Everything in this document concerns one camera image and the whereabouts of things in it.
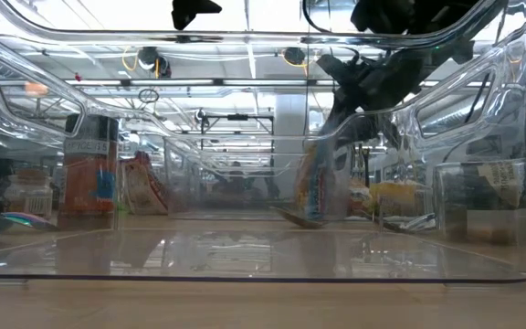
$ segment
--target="clear plastic container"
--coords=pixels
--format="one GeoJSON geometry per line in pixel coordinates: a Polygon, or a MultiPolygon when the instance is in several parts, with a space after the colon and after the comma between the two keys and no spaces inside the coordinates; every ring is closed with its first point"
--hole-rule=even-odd
{"type": "Polygon", "coordinates": [[[67,31],[0,2],[1,16],[34,38],[0,31],[0,203],[13,174],[2,164],[61,173],[67,141],[78,139],[78,154],[101,164],[70,178],[83,187],[71,202],[113,210],[102,227],[73,212],[70,231],[3,232],[0,278],[526,281],[523,3],[481,0],[438,33],[394,37],[350,27],[67,31]],[[426,71],[458,38],[473,42],[472,58],[454,54],[418,86],[397,76],[365,82],[360,95],[319,69],[360,51],[366,63],[405,52],[390,65],[426,71]],[[132,69],[130,47],[159,47],[174,78],[132,69]],[[294,47],[305,57],[296,65],[286,60],[294,47]],[[328,114],[351,100],[360,101],[328,114]],[[100,116],[119,122],[116,138],[89,131],[100,116]],[[109,152],[115,170],[103,170],[109,152]]]}

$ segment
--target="transparent acrylic box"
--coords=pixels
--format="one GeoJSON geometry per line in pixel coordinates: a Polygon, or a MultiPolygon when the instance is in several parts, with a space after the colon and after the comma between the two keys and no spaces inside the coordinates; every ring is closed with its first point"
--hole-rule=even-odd
{"type": "MultiPolygon", "coordinates": [[[[300,46],[309,54],[347,44],[435,48],[467,34],[489,7],[491,1],[482,1],[453,31],[435,36],[292,32],[282,42],[307,40],[300,46]]],[[[61,43],[62,32],[29,25],[22,16],[6,18],[61,43]]],[[[123,85],[60,79],[0,43],[0,190],[18,168],[39,168],[52,177],[58,201],[53,218],[42,224],[30,214],[5,215],[0,194],[0,278],[526,281],[526,11],[504,19],[508,28],[497,45],[477,41],[479,56],[422,83],[415,97],[352,114],[328,133],[316,130],[321,124],[306,124],[309,107],[316,102],[321,109],[317,93],[337,86],[322,72],[310,75],[310,58],[296,69],[301,79],[260,79],[251,71],[252,77],[238,79],[189,76],[123,85]],[[207,125],[204,116],[193,123],[180,114],[194,127],[176,131],[155,107],[100,101],[103,88],[140,98],[152,88],[170,98],[190,89],[202,95],[248,89],[256,100],[257,93],[275,93],[275,110],[207,114],[207,125]],[[287,90],[275,92],[281,88],[287,90]],[[27,106],[26,96],[36,105],[27,106]],[[55,116],[40,115],[59,103],[66,104],[55,116]],[[258,131],[216,129],[220,121],[249,122],[258,131]],[[366,135],[371,129],[379,133],[366,135]],[[153,146],[148,156],[127,149],[123,140],[133,135],[153,146]],[[96,174],[87,176],[89,167],[74,174],[81,162],[96,174]],[[105,188],[83,192],[93,181],[105,188]],[[152,211],[145,206],[152,200],[139,198],[141,185],[159,192],[152,211]],[[92,210],[82,201],[90,197],[92,210]]],[[[159,34],[73,32],[65,41],[75,48],[161,46],[152,41],[159,34]]],[[[245,35],[221,35],[221,45],[245,35]]],[[[259,42],[250,51],[276,36],[252,33],[259,42]]]]}

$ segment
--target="black plastic piece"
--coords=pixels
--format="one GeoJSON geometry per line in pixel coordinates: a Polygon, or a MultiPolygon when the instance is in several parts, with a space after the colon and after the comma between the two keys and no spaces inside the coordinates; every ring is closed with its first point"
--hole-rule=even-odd
{"type": "Polygon", "coordinates": [[[173,0],[172,20],[178,31],[184,30],[197,14],[218,14],[223,10],[210,0],[173,0]]]}
{"type": "MultiPolygon", "coordinates": [[[[351,21],[364,31],[370,28],[376,33],[425,34],[435,33],[456,23],[478,0],[360,0],[351,21]]],[[[454,58],[463,63],[473,58],[474,43],[471,39],[499,12],[507,0],[497,0],[480,13],[478,21],[470,30],[434,48],[389,49],[384,58],[362,58],[359,65],[354,61],[341,62],[332,55],[323,55],[316,63],[338,84],[334,92],[331,113],[319,134],[332,133],[357,109],[370,113],[393,108],[409,93],[418,93],[419,84],[434,70],[454,58]]],[[[386,114],[367,115],[344,127],[338,145],[362,142],[382,132],[394,148],[401,146],[401,138],[386,114]]]]}
{"type": "MultiPolygon", "coordinates": [[[[80,114],[70,114],[66,118],[65,131],[72,133],[80,114]]],[[[117,142],[119,140],[119,121],[98,114],[88,114],[80,125],[79,136],[117,142]]]]}
{"type": "Polygon", "coordinates": [[[226,119],[229,121],[247,121],[248,115],[246,114],[228,114],[226,119]]]}

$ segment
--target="printed label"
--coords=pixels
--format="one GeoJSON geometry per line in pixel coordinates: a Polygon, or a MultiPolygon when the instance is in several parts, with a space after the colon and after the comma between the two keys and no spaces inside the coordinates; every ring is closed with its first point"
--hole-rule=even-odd
{"type": "Polygon", "coordinates": [[[97,140],[66,140],[64,154],[109,154],[109,142],[97,140]]]}
{"type": "Polygon", "coordinates": [[[66,201],[66,172],[68,169],[66,167],[61,167],[57,169],[58,172],[58,202],[64,204],[66,201]]]}
{"type": "Polygon", "coordinates": [[[479,166],[479,175],[487,179],[501,199],[518,207],[521,188],[514,169],[513,163],[489,163],[479,166]]]}

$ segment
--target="fluorescent light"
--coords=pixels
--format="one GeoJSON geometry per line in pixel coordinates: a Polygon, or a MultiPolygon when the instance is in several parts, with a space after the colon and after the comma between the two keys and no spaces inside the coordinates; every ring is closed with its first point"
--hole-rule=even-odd
{"type": "Polygon", "coordinates": [[[219,150],[219,149],[226,149],[226,150],[261,150],[261,149],[270,149],[271,145],[269,146],[255,146],[255,145],[245,145],[245,146],[203,146],[204,149],[208,150],[219,150]]]}
{"type": "Polygon", "coordinates": [[[305,86],[307,80],[235,80],[224,79],[226,86],[305,86]]]}
{"type": "MultiPolygon", "coordinates": [[[[436,86],[440,81],[424,81],[420,84],[422,87],[434,87],[436,86]]],[[[482,82],[479,81],[473,81],[470,82],[466,87],[480,87],[482,86],[482,82]]]]}
{"type": "Polygon", "coordinates": [[[212,85],[211,79],[203,80],[132,80],[132,86],[204,86],[212,85]]]}
{"type": "Polygon", "coordinates": [[[119,80],[66,80],[67,83],[75,86],[120,86],[121,82],[119,80]]]}
{"type": "Polygon", "coordinates": [[[335,80],[317,80],[316,81],[316,85],[318,86],[331,86],[332,84],[335,84],[336,86],[338,86],[338,82],[336,82],[335,80]]]}

